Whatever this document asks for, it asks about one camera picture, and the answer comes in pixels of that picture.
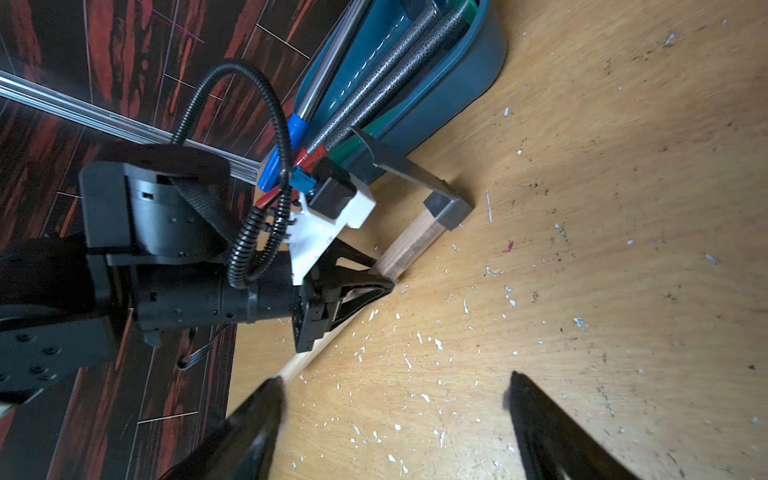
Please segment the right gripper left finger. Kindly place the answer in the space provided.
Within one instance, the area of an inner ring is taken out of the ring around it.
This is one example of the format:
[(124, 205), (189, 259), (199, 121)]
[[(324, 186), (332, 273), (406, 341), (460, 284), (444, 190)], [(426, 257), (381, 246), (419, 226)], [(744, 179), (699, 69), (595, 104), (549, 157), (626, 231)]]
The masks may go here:
[(267, 479), (285, 412), (281, 377), (265, 380), (164, 479)]

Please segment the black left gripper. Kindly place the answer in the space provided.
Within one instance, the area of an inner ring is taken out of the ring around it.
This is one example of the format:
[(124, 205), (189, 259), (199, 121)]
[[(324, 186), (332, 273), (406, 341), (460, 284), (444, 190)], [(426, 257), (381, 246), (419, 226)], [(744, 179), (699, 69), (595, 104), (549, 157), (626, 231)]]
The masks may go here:
[(224, 204), (230, 163), (213, 153), (161, 144), (109, 143), (79, 174), (91, 269), (119, 274), (152, 346), (164, 331), (252, 323), (293, 315), (298, 353), (395, 282), (376, 260), (335, 239), (299, 287), (288, 252), (250, 286), (229, 284), (228, 256), (241, 229)]

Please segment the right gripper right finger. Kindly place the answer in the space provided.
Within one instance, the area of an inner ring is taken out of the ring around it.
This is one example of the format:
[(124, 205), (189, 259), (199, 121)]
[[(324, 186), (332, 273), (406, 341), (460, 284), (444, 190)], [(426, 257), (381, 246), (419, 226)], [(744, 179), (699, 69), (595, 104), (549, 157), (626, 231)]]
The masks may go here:
[(506, 390), (528, 479), (634, 479), (527, 375), (514, 371)]

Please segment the chrome hoe blue grip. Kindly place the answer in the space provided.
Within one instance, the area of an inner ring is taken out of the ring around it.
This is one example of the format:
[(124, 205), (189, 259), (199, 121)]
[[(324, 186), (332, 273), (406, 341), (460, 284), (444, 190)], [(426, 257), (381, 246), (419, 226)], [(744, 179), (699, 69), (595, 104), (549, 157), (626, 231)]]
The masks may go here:
[(327, 93), (370, 4), (371, 1), (368, 0), (352, 1), (342, 16), (338, 28), (331, 35), (327, 45), (321, 50), (314, 75), (310, 78), (304, 95), (297, 99), (293, 113), (287, 121), (293, 161), (295, 161), (309, 123)]

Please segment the grey hoe red grip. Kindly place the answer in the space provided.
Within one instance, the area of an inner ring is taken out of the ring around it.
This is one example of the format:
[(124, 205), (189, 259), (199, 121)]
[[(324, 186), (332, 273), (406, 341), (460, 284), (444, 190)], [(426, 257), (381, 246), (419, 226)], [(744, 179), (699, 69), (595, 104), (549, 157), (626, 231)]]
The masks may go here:
[(297, 153), (295, 165), (308, 172), (315, 161), (365, 127), (439, 52), (450, 20), (433, 1), (415, 1), (417, 16), (392, 49), (355, 86), (323, 128)]
[(369, 125), (401, 90), (464, 29), (477, 12), (475, 1), (451, 1), (442, 11), (432, 1), (416, 1), (415, 19), (376, 63), (361, 68), (362, 78), (334, 100), (330, 116), (305, 142), (296, 165), (309, 169), (312, 160), (325, 156), (352, 135), (353, 127)]

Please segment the wooden handle hammer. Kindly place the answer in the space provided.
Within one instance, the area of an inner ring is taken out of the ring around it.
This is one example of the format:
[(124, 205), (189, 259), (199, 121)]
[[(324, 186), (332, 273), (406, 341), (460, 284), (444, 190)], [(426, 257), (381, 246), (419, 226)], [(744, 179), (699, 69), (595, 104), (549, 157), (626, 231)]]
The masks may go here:
[[(413, 163), (405, 156), (396, 153), (393, 149), (362, 129), (354, 128), (352, 131), (371, 154), (372, 163), (375, 167), (426, 187), (431, 191), (429, 197), (424, 202), (425, 208), (421, 214), (399, 235), (379, 259), (375, 259), (374, 270), (393, 280), (396, 285), (397, 279), (405, 270), (443, 232), (453, 230), (459, 226), (469, 215), (472, 208), (460, 193), (445, 181)], [(295, 286), (293, 284), (293, 286), (297, 303), (298, 287), (300, 285)], [(336, 336), (347, 325), (353, 322), (359, 312), (343, 322), (341, 326), (326, 333), (321, 339), (317, 340), (312, 350), (303, 353), (296, 351), (294, 357), (280, 369), (279, 377), (284, 382), (290, 382), (298, 376), (335, 340)]]

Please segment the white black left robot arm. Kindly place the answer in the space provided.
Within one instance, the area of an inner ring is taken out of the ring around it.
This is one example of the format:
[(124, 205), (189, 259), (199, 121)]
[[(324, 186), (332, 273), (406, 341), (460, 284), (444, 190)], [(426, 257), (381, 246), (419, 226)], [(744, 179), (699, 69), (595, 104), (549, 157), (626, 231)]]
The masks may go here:
[(303, 206), (288, 247), (250, 285), (229, 283), (240, 222), (223, 203), (227, 160), (179, 145), (115, 143), (80, 173), (85, 228), (38, 238), (1, 256), (1, 403), (15, 407), (82, 367), (116, 358), (136, 326), (164, 332), (290, 318), (298, 352), (394, 284), (374, 260), (314, 219), (338, 220), (370, 194), (320, 160), (299, 176)]

